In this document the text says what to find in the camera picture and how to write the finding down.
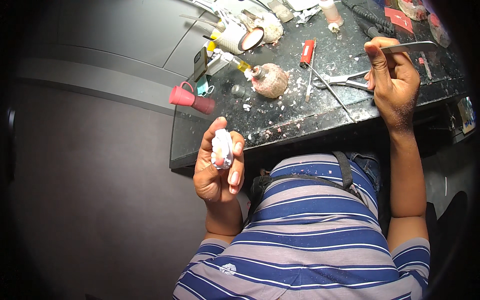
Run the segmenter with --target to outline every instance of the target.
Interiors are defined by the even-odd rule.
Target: yellow liquid
[[[249,64],[241,60],[240,63],[237,65],[237,69],[239,69],[242,72],[245,72],[247,69],[251,69],[251,67]]]

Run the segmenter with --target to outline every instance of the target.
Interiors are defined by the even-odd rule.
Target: striped shirt
[[[230,245],[201,243],[173,299],[421,299],[429,242],[411,239],[390,253],[373,186],[350,165],[361,199],[316,180],[275,181]],[[331,155],[292,157],[270,175],[293,173],[342,184]]]

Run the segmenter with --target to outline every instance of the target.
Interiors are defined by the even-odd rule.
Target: blue mask
[[[203,75],[197,81],[197,95],[205,97],[207,94],[211,94],[215,87],[213,85],[208,86],[207,76]]]

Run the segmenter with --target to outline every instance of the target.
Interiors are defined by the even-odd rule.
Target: hand
[[[221,150],[212,149],[212,139],[215,137],[216,130],[226,126],[227,120],[224,117],[219,117],[213,121],[210,128],[205,132],[200,150],[198,150],[193,184],[197,195],[205,201],[231,201],[236,198],[243,184],[243,146],[245,140],[238,132],[230,132],[234,155],[230,169],[217,170],[212,164],[212,158],[216,159],[217,165],[223,164]]]
[[[390,133],[412,128],[420,76],[407,53],[384,54],[380,47],[398,45],[394,38],[375,37],[365,43],[372,68],[365,75],[368,89]]]

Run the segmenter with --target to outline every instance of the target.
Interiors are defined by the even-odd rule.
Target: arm
[[[225,128],[227,120],[217,118],[205,132],[198,151],[193,183],[197,195],[205,201],[207,216],[205,239],[215,238],[231,243],[241,232],[242,214],[237,193],[243,184],[243,146],[245,140],[237,132],[230,132],[234,145],[234,159],[229,170],[217,170],[212,164],[221,165],[221,150],[213,149],[215,131]]]
[[[413,238],[428,239],[425,181],[412,125],[420,76],[406,53],[386,56],[379,49],[395,44],[398,41],[390,38],[374,38],[365,44],[372,63],[365,79],[374,89],[375,104],[390,133],[390,251]]]

